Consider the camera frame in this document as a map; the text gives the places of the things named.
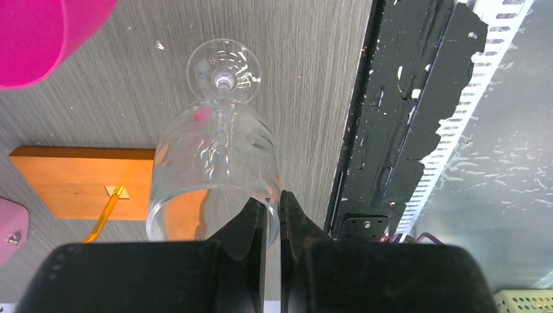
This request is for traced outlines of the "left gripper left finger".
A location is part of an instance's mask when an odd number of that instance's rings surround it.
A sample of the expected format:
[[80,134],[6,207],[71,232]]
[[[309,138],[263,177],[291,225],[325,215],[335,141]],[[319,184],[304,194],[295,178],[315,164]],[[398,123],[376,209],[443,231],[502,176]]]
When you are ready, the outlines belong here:
[[257,200],[204,241],[67,244],[18,312],[261,312],[267,211]]

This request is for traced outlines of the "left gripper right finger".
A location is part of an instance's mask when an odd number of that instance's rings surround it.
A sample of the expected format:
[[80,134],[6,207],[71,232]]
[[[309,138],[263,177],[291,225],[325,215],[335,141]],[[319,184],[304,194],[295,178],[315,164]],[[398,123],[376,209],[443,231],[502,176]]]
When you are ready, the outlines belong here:
[[280,196],[283,312],[495,312],[472,255],[451,245],[335,241]]

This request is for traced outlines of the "clear glass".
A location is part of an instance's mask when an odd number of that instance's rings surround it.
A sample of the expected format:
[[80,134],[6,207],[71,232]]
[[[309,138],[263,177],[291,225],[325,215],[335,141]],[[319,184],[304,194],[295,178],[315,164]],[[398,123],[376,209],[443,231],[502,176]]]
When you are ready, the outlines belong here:
[[261,83],[256,56],[234,40],[210,40],[194,50],[186,74],[196,101],[170,121],[157,145],[147,238],[204,240],[253,200],[266,215],[272,245],[281,189],[273,136],[249,105]]

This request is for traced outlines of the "magenta plastic wine glass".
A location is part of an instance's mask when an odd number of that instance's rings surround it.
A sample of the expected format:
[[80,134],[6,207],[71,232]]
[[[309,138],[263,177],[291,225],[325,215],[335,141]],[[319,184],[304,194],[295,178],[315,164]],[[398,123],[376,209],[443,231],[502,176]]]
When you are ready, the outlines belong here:
[[97,33],[116,1],[2,1],[1,89],[46,79]]

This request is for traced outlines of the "orange wooden rack base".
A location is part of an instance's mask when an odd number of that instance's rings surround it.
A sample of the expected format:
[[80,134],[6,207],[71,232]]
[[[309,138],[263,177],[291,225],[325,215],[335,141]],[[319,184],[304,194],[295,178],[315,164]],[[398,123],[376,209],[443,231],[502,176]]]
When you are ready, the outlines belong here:
[[123,193],[108,220],[147,218],[155,151],[21,146],[8,156],[57,219],[97,221],[112,192]]

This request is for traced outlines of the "light pink plastic glass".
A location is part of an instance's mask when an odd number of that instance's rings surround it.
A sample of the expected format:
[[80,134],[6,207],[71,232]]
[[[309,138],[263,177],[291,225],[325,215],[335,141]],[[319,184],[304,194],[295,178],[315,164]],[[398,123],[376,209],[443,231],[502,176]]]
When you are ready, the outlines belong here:
[[19,203],[1,198],[1,266],[23,246],[28,231],[29,211]]

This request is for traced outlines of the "black base frame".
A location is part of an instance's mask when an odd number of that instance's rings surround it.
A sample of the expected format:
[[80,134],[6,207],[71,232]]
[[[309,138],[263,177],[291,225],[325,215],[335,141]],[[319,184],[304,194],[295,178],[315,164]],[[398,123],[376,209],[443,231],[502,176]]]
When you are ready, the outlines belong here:
[[373,2],[323,227],[333,239],[398,231],[486,34],[460,1]]

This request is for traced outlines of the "slotted metal rail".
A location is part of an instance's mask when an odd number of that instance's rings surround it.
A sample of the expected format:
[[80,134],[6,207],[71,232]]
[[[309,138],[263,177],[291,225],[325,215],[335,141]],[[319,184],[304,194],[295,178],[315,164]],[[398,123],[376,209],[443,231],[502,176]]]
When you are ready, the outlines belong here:
[[447,183],[466,183],[470,178],[490,177],[480,163],[486,156],[461,156],[461,151],[472,145],[471,137],[463,134],[480,103],[495,71],[509,49],[522,21],[532,6],[532,1],[476,1],[473,12],[486,25],[485,46],[475,53],[471,61],[473,71],[469,83],[460,92],[455,112],[440,119],[436,134],[440,136],[437,148],[422,163],[423,176],[406,205],[397,226],[397,233],[410,233],[428,203],[432,191],[442,189]]

